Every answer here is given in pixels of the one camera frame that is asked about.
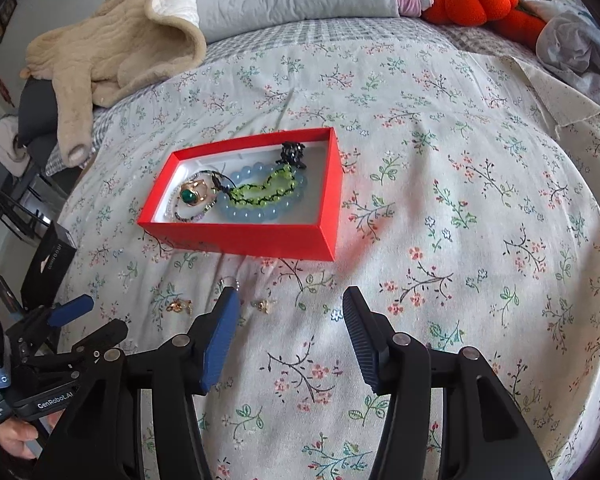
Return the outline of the person's left hand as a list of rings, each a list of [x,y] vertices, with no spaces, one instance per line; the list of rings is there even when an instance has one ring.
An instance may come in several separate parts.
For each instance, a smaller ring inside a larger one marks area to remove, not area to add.
[[[29,448],[30,442],[36,442],[38,430],[35,426],[12,417],[0,425],[0,445],[9,455],[20,460],[34,460],[35,455]]]

